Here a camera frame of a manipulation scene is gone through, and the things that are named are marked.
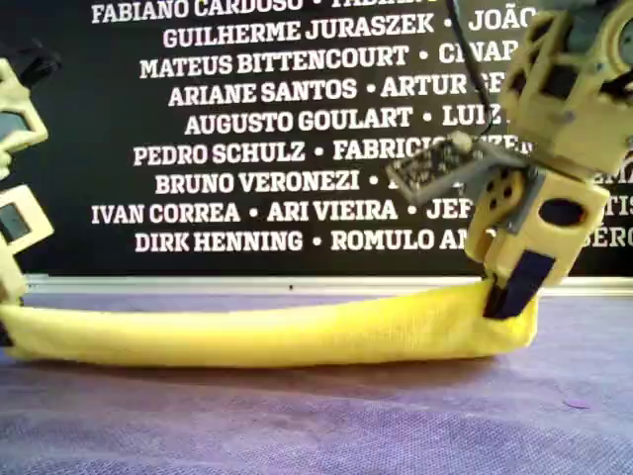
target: black backdrop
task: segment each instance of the black backdrop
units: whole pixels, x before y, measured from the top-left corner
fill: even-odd
[[[46,122],[50,138],[47,142],[20,152],[14,157],[12,175],[6,187],[28,183],[41,201],[55,226],[55,234],[47,241],[20,256],[21,264],[29,272],[51,275],[471,275],[478,268],[468,261],[459,243],[460,229],[467,227],[467,219],[453,209],[455,219],[431,219],[428,213],[435,205],[416,210],[411,214],[407,203],[396,190],[390,189],[383,169],[386,155],[377,159],[335,159],[334,141],[433,138],[446,135],[456,127],[444,125],[444,106],[452,106],[451,117],[456,117],[458,105],[476,104],[476,96],[469,89],[467,94],[428,94],[406,97],[383,97],[383,87],[388,77],[403,75],[464,74],[461,62],[443,63],[442,51],[454,51],[443,44],[454,44],[455,39],[444,20],[443,2],[416,1],[394,5],[356,6],[335,8],[333,0],[305,0],[298,11],[232,14],[197,18],[189,15],[183,19],[142,22],[92,23],[92,4],[85,0],[4,0],[0,13],[0,39],[14,46],[21,46],[31,37],[37,37],[48,47],[57,50],[64,68],[47,83],[34,91],[34,102]],[[194,11],[199,0],[189,0]],[[465,21],[476,20],[475,11],[486,8],[488,18],[498,18],[494,8],[499,8],[505,25],[511,26],[511,13],[505,2],[462,2]],[[253,24],[282,21],[301,21],[301,31],[307,30],[311,20],[333,18],[370,18],[373,16],[434,14],[430,20],[433,33],[373,36],[353,39],[318,39],[300,42],[254,43],[208,47],[165,47],[163,32],[187,27]],[[491,48],[503,41],[520,38],[521,30],[498,29],[473,31],[467,29],[473,42],[494,42]],[[391,58],[398,58],[397,46],[406,46],[405,63],[380,67],[355,67],[320,70],[262,72],[241,74],[237,56],[256,52],[300,51],[307,49],[388,47]],[[427,57],[420,55],[424,50]],[[233,65],[231,74],[214,74],[199,77],[141,78],[140,62],[157,58],[204,55],[229,55],[226,61]],[[487,59],[503,59],[493,54]],[[483,71],[503,72],[505,61],[486,61]],[[311,100],[302,102],[261,102],[248,104],[202,105],[169,107],[175,87],[220,84],[256,83],[259,93],[261,84],[278,89],[283,81],[307,79],[338,79],[355,81],[353,98]],[[375,84],[376,90],[367,90]],[[364,116],[368,108],[412,107],[413,113],[406,127],[390,129],[353,129],[302,131],[299,116],[302,111],[356,109]],[[289,132],[254,134],[186,135],[191,116],[231,113],[261,113],[289,111],[295,120]],[[430,114],[430,121],[424,114]],[[459,128],[474,131],[473,127]],[[503,125],[497,126],[493,135],[503,135]],[[134,148],[149,145],[202,144],[208,150],[218,143],[303,142],[305,160],[272,163],[214,163],[212,153],[206,164],[172,166],[135,166]],[[315,148],[322,147],[323,154],[316,155]],[[361,151],[366,157],[368,151]],[[631,211],[632,167],[625,167],[620,182],[608,187],[616,196],[613,206],[601,229],[591,240],[574,269],[574,275],[630,276],[631,266]],[[345,184],[357,176],[358,189],[315,192],[253,193],[246,192],[239,181],[239,174],[252,172],[297,172],[339,170]],[[231,193],[161,194],[156,193],[156,175],[227,173],[234,179]],[[371,177],[378,182],[372,184]],[[443,202],[446,206],[455,205]],[[314,201],[341,202],[341,200],[377,200],[386,217],[391,221],[320,221]],[[275,202],[307,202],[308,220],[300,222],[269,222],[267,218]],[[234,203],[240,215],[239,222],[172,224],[152,221],[149,210],[165,204]],[[104,224],[104,214],[99,224],[94,224],[93,206],[143,205],[142,223],[127,222]],[[256,208],[258,216],[251,217],[249,210]],[[409,230],[417,242],[422,232],[427,248],[400,248],[389,250],[377,247],[380,230]],[[298,232],[300,244],[296,250],[286,251],[223,251],[228,234],[236,232]],[[332,231],[338,231],[334,237]],[[188,233],[189,249],[178,252],[139,251],[137,234]],[[210,243],[216,247],[195,248],[194,233],[212,233]],[[334,250],[334,245],[347,245],[347,250]],[[358,247],[373,247],[358,250]]]

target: purple tablecloth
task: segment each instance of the purple tablecloth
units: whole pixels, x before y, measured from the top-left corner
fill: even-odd
[[[32,296],[103,310],[353,297]],[[2,475],[633,474],[633,299],[546,298],[496,358],[292,370],[0,360]]]

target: yellow cloth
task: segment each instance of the yellow cloth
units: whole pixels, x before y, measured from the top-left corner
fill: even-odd
[[[528,345],[523,314],[485,319],[491,284],[338,305],[227,313],[114,313],[0,306],[19,359],[123,366],[283,367],[489,356]]]

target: black wire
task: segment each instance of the black wire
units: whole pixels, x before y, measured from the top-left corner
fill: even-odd
[[[464,36],[464,31],[462,30],[462,25],[459,21],[459,0],[446,0],[446,8],[448,10],[448,17],[451,20],[451,26],[453,27],[453,32],[457,37],[457,43],[462,50],[464,55],[464,63],[466,64],[466,69],[468,70],[468,75],[470,76],[471,82],[477,95],[479,96],[479,102],[484,106],[484,114],[486,115],[486,127],[479,133],[479,137],[487,134],[490,129],[493,127],[493,120],[495,117],[493,116],[493,106],[491,105],[491,100],[488,96],[488,91],[486,89],[486,84],[484,84],[484,80],[482,79],[482,74],[479,70],[479,65],[475,60],[473,55],[473,51],[471,50],[470,44],[466,41],[466,37]]]

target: screw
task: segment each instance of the screw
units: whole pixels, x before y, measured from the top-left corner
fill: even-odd
[[[575,118],[576,114],[574,114],[572,111],[565,111],[563,113],[563,122],[565,123],[572,122]]]

